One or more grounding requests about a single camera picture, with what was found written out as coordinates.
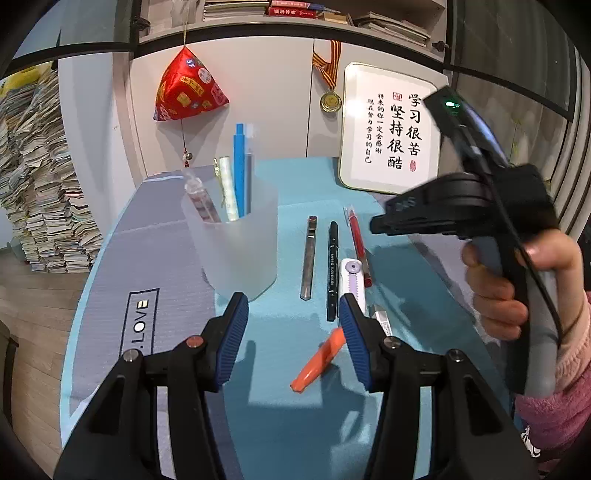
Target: orange highlighter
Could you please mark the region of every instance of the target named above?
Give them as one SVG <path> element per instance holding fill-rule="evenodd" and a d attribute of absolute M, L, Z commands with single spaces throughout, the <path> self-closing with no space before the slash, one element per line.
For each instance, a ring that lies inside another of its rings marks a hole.
<path fill-rule="evenodd" d="M 335 328 L 306 366 L 302 369 L 290 387 L 294 392 L 302 393 L 329 366 L 332 359 L 345 344 L 342 327 Z"/>

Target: pink sleeve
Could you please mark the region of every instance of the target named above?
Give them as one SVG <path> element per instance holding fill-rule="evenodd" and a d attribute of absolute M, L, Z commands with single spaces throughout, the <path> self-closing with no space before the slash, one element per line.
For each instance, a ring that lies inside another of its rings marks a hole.
<path fill-rule="evenodd" d="M 516 398 L 517 412 L 530 425 L 531 443 L 541 450 L 568 448 L 591 414 L 589 319 L 587 305 L 564 338 L 558 354 L 556 393 L 548 398 Z"/>

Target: blue table mat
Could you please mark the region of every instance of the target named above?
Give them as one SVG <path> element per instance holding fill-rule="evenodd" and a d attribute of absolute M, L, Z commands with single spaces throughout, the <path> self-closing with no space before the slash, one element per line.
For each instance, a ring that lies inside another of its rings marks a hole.
<path fill-rule="evenodd" d="M 279 191 L 278 278 L 250 303 L 251 314 L 232 378 L 223 394 L 208 395 L 210 416 L 229 480 L 359 479 L 369 455 L 381 405 L 357 382 L 346 347 L 303 394 L 290 382 L 334 324 L 326 322 L 327 235 L 339 223 L 339 257 L 354 257 L 343 207 L 359 216 L 374 286 L 368 305 L 385 307 L 396 335 L 411 346 L 445 353 L 464 350 L 497 393 L 506 392 L 476 333 L 474 318 L 405 236 L 371 235 L 371 216 L 382 212 L 367 192 L 338 184 L 328 158 L 262 161 L 260 178 Z M 202 167 L 204 179 L 211 168 Z M 128 292 L 159 288 L 152 350 L 172 348 L 199 332 L 225 308 L 204 281 L 182 211 L 178 173 L 144 181 L 105 240 L 85 286 L 70 335 L 60 398 L 63 442 L 119 355 Z M 313 295 L 299 298 L 306 222 L 318 217 Z M 167 446 L 165 395 L 158 398 L 163 473 L 173 476 Z M 429 391 L 421 392 L 421 428 L 415 475 L 428 470 Z"/>
<path fill-rule="evenodd" d="M 228 425 L 245 479 L 359 479 L 371 450 L 381 394 L 357 381 L 346 346 L 333 367 L 303 394 L 289 387 L 334 323 L 326 321 L 328 231 L 339 224 L 339 258 L 355 257 L 343 207 L 354 205 L 374 286 L 367 302 L 386 308 L 395 335 L 434 353 L 464 350 L 502 395 L 495 367 L 473 318 L 406 236 L 372 235 L 369 220 L 383 213 L 367 192 L 335 181 L 332 161 L 261 162 L 260 178 L 279 189 L 277 280 L 250 303 L 249 322 L 232 378 L 224 387 Z M 312 298 L 300 299 L 308 216 L 318 217 Z M 216 296 L 216 313 L 226 306 Z M 431 398 L 421 395 L 415 477 L 428 473 Z"/>

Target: hand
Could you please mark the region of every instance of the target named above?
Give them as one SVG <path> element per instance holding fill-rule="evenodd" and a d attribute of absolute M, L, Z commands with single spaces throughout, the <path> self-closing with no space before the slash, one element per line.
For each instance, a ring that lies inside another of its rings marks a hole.
<path fill-rule="evenodd" d="M 558 315 L 563 332 L 580 316 L 587 302 L 583 286 L 583 257 L 571 237 L 559 230 L 546 230 L 525 245 L 534 266 L 554 270 L 558 292 Z M 500 340 L 516 340 L 528 317 L 527 307 L 514 300 L 515 289 L 506 278 L 498 277 L 478 261 L 478 250 L 469 243 L 462 250 L 468 267 L 466 281 L 474 291 L 473 305 L 482 314 L 486 332 Z M 520 255 L 518 261 L 524 265 Z"/>

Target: stack of paper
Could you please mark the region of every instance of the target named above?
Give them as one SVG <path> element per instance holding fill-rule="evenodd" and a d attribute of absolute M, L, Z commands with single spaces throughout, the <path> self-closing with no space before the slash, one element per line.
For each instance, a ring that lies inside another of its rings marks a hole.
<path fill-rule="evenodd" d="M 102 237 L 70 157 L 57 72 L 0 102 L 0 202 L 33 270 L 89 271 Z"/>
<path fill-rule="evenodd" d="M 407 20 L 399 21 L 374 12 L 368 12 L 362 17 L 355 18 L 355 25 L 390 37 L 403 38 L 422 47 L 426 47 L 429 38 L 431 38 L 427 30 Z"/>
<path fill-rule="evenodd" d="M 268 1 L 206 0 L 203 7 L 203 21 L 264 15 L 268 7 Z"/>

